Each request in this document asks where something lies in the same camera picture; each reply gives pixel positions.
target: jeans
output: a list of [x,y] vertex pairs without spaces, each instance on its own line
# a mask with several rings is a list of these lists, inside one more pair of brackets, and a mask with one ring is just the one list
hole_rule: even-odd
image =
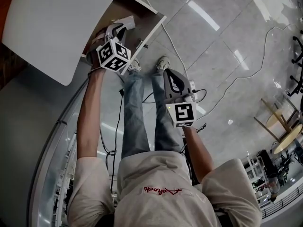
[[[165,110],[163,71],[151,77],[153,94],[157,107],[155,129],[155,150],[180,152],[182,136],[174,128]],[[132,70],[124,86],[124,135],[122,158],[150,151],[143,122],[142,101],[144,82],[138,71]]]

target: sneaker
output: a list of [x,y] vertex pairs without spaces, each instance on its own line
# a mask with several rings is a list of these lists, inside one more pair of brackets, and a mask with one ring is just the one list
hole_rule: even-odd
[[127,69],[129,71],[131,71],[131,70],[141,71],[141,66],[140,66],[138,59],[134,58],[133,62],[129,65],[129,67]]
[[167,56],[162,56],[160,59],[158,59],[156,67],[157,67],[158,70],[169,69],[170,68],[169,58]]

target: marble floor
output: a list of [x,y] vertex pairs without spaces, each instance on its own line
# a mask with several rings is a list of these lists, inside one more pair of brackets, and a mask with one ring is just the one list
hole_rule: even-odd
[[[261,149],[270,149],[275,141],[253,117],[266,122],[270,112],[261,98],[284,109],[285,117],[292,109],[285,103],[287,90],[294,88],[290,75],[299,76],[299,68],[291,59],[300,49],[292,36],[300,37],[303,25],[301,0],[150,0],[167,19],[164,23],[196,89],[206,89],[205,99],[198,103],[195,127],[205,123],[199,132],[216,166],[232,159],[244,159]],[[171,67],[184,73],[167,35],[159,28],[140,53],[145,76],[144,97],[152,92],[149,75],[157,59],[167,55]],[[107,73],[102,91],[102,133],[109,149],[115,147],[115,129],[121,101],[121,80]],[[290,98],[299,108],[302,95]],[[147,102],[153,102],[151,96]],[[154,147],[155,104],[143,105],[144,123],[150,148]],[[123,110],[117,133],[117,170],[121,160]],[[272,129],[278,136],[279,125]],[[100,157],[105,157],[101,142]]]

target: white cable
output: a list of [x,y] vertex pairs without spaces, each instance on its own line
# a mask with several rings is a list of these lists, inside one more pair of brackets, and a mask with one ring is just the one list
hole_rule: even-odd
[[205,115],[201,116],[200,118],[198,118],[197,121],[200,120],[200,119],[202,119],[202,118],[205,117],[205,116],[208,116],[208,115],[217,107],[217,105],[223,100],[223,98],[224,98],[224,96],[225,96],[227,90],[235,83],[236,80],[238,80],[238,79],[247,79],[247,78],[251,78],[251,77],[253,77],[254,75],[256,75],[259,71],[262,70],[262,68],[263,68],[263,62],[264,62],[264,58],[265,58],[266,40],[267,40],[267,35],[269,34],[269,32],[271,32],[274,28],[277,28],[277,29],[279,29],[279,30],[281,30],[281,31],[284,31],[284,30],[286,30],[289,26],[293,26],[293,25],[295,25],[295,26],[297,27],[296,24],[287,25],[284,29],[281,29],[281,28],[276,27],[276,26],[272,27],[272,28],[266,33],[266,35],[265,35],[264,50],[263,50],[263,58],[262,58],[262,64],[261,64],[260,69],[257,70],[254,74],[252,74],[252,75],[249,76],[249,77],[238,77],[238,78],[236,78],[236,79],[228,86],[228,88],[226,88],[226,90],[225,90],[223,96],[222,96],[221,99],[214,105],[214,107],[213,107],[207,114],[205,114]]
[[185,71],[186,77],[187,77],[187,79],[189,80],[189,78],[188,78],[188,74],[187,74],[187,69],[186,69],[186,66],[185,66],[184,62],[182,61],[182,59],[181,59],[181,57],[180,57],[180,55],[179,55],[179,53],[178,53],[178,51],[177,51],[177,49],[176,49],[176,47],[175,47],[175,45],[174,45],[174,43],[173,43],[173,41],[172,41],[172,39],[171,39],[170,35],[168,34],[168,32],[167,32],[167,30],[166,30],[166,28],[164,27],[164,25],[163,25],[163,24],[162,24],[162,27],[163,27],[163,29],[164,29],[165,33],[167,34],[167,36],[168,36],[168,38],[169,38],[169,40],[170,40],[170,42],[171,42],[172,47],[174,47],[174,50],[175,50],[175,52],[176,52],[177,56],[179,57],[179,59],[180,59],[180,61],[181,61],[182,65],[183,65],[183,68],[184,68],[184,71]]
[[[238,78],[236,78],[236,79],[227,87],[227,89],[225,90],[223,96],[222,96],[221,99],[214,105],[214,107],[213,107],[209,112],[207,112],[205,115],[203,115],[203,116],[201,116],[200,118],[198,118],[197,121],[200,120],[200,119],[202,119],[203,117],[208,116],[208,115],[217,107],[217,105],[223,100],[223,98],[224,98],[224,96],[225,96],[227,90],[235,83],[235,81],[236,81],[237,79],[247,79],[247,78],[251,78],[251,77],[253,77],[254,75],[256,75],[259,71],[262,70],[262,68],[263,68],[263,62],[264,62],[264,58],[265,58],[265,49],[266,49],[267,35],[269,34],[269,32],[271,32],[274,28],[277,28],[277,29],[279,29],[279,30],[281,30],[281,31],[284,31],[284,30],[286,30],[289,26],[293,26],[293,25],[296,26],[296,27],[298,28],[298,26],[297,26],[296,24],[289,24],[289,25],[287,25],[284,29],[281,29],[281,28],[276,27],[276,26],[272,27],[272,28],[266,33],[266,35],[265,35],[264,50],[263,50],[263,58],[262,58],[261,68],[260,68],[258,71],[256,71],[254,74],[252,74],[251,76],[249,76],[249,77],[238,77]],[[180,57],[180,55],[179,55],[179,53],[178,53],[178,51],[177,51],[177,49],[176,49],[176,47],[175,47],[173,41],[171,40],[170,35],[168,34],[168,32],[167,32],[167,30],[165,29],[165,27],[164,27],[163,24],[162,24],[162,27],[163,27],[164,31],[166,32],[167,36],[169,37],[169,40],[170,40],[172,46],[174,47],[174,50],[176,51],[177,56],[179,57],[180,61],[182,62],[183,67],[184,67],[184,70],[185,70],[185,73],[186,73],[186,77],[187,77],[187,79],[188,79],[188,74],[187,74],[187,69],[186,69],[186,67],[185,67],[185,64],[184,64],[184,62],[182,61],[182,59],[181,59],[181,57]]]

